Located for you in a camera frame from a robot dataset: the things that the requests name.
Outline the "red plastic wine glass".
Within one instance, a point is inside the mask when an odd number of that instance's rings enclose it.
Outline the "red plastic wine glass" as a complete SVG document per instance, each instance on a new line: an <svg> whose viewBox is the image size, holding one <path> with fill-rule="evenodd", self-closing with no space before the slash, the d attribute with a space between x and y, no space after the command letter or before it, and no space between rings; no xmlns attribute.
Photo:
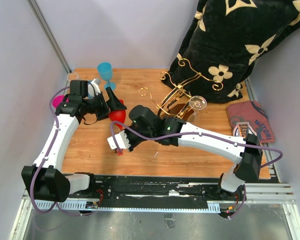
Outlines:
<svg viewBox="0 0 300 240"><path fill-rule="evenodd" d="M120 123L124 123L126 120L126 110L127 107L124 105L124 101L119 99L118 102L113 103L111 100L107 101L109 106L108 117L111 121L118 121Z"/></svg>

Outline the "clear wine glass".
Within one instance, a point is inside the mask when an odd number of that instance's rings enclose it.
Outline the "clear wine glass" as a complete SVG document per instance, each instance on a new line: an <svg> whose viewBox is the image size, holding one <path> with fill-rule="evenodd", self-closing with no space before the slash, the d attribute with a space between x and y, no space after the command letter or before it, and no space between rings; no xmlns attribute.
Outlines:
<svg viewBox="0 0 300 240"><path fill-rule="evenodd" d="M68 81L73 81L73 80L78 80L80 77L79 77L79 74L77 72L71 72L67 75L67 80Z"/></svg>
<svg viewBox="0 0 300 240"><path fill-rule="evenodd" d="M207 106L207 102L206 99L202 96L195 95L190 98L189 105L193 110L193 114L188 118L188 121L190 123L194 123L197 118L198 112L203 110Z"/></svg>

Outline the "gold wire wine glass rack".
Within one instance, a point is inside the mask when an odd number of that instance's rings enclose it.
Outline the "gold wire wine glass rack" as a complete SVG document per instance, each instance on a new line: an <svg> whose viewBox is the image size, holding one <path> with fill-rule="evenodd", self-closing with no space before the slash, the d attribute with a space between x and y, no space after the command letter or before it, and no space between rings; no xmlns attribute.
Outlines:
<svg viewBox="0 0 300 240"><path fill-rule="evenodd" d="M208 79L202 73L196 71L191 66L191 63L187 58L181 58L178 61L178 65L180 67L188 66L190 68L190 70L195 73L195 75L190 77L190 78L185 79L181 83L175 84L175 83L172 82L172 77L167 71L161 72L160 73L160 79L165 80L166 76L168 76L169 81L174 86L174 88L170 91L170 93L168 95L166 95L166 97L161 101L160 104L157 104L153 100L152 93L151 93L151 90L149 88L142 87L139 90L139 95L140 96L145 96L146 95L146 90L149 92L150 99L156 105L156 109L158 110L157 116L161 119L163 119L164 117L173 117L173 118L182 119L185 116L185 114L188 113L191 110L192 106L190 105L190 99L192 98L192 96L189 93L186 92L186 86L188 86L190 83L198 80L199 78L203 78L206 81L213 82L212 89L214 91L220 91L224 88L224 84L220 80ZM181 108L181 110L177 114L172 114L172 113L168 112L169 107L171 105L173 105L174 103L176 103L177 101L179 101L183 96L187 96L189 98L189 100Z"/></svg>

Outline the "magenta plastic wine glass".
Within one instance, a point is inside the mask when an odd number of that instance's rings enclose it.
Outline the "magenta plastic wine glass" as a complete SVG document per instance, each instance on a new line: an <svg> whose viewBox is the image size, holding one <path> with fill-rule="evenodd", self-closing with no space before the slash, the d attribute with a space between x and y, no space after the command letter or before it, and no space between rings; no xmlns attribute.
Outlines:
<svg viewBox="0 0 300 240"><path fill-rule="evenodd" d="M65 95L58 95L54 97L52 100L52 106L56 109L59 106L59 104L63 102L64 98L66 98Z"/></svg>

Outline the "clear wine glass front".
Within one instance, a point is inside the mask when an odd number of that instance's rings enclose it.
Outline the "clear wine glass front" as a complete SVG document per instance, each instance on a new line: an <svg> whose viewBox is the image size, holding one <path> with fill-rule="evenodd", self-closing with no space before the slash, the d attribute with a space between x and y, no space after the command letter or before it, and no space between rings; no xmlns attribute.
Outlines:
<svg viewBox="0 0 300 240"><path fill-rule="evenodd" d="M207 102L206 99L202 96L195 95L190 98L189 105L193 110L193 114L188 118L188 121L190 123L194 123L197 118L198 112L203 110L207 106Z"/></svg>

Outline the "maroon t-shirt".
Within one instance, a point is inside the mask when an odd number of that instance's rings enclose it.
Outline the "maroon t-shirt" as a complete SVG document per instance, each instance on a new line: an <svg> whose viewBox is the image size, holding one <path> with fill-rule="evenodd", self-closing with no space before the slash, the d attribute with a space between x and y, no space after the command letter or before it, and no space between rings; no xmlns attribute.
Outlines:
<svg viewBox="0 0 300 240"><path fill-rule="evenodd" d="M233 136L245 138L253 134L261 144L275 142L268 116L257 101L234 103L225 110Z"/></svg>

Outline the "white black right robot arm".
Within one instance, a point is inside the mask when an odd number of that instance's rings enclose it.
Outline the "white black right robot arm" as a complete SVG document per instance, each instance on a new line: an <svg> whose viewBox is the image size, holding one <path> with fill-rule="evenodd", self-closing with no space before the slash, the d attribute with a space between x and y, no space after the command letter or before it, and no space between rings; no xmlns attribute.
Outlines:
<svg viewBox="0 0 300 240"><path fill-rule="evenodd" d="M203 150L232 161L232 167L220 176L216 188L222 200L230 199L244 183L259 180L263 152L258 137L252 133L246 136L220 134L179 118L160 118L143 105L134 107L128 116L132 124L120 136L130 152L144 141L154 141L163 146Z"/></svg>

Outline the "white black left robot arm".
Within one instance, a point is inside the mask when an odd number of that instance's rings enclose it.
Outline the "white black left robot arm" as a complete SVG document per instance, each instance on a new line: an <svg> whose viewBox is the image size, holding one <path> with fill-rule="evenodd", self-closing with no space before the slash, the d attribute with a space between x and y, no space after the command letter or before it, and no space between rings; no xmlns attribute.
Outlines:
<svg viewBox="0 0 300 240"><path fill-rule="evenodd" d="M72 80L69 93L52 111L54 124L41 153L31 166L24 166L21 177L32 201L63 203L69 195L80 192L86 198L97 193L94 174L79 172L62 174L63 160L70 140L85 115L95 115L98 121L108 119L116 111L127 110L110 87L108 100L98 85L87 80Z"/></svg>

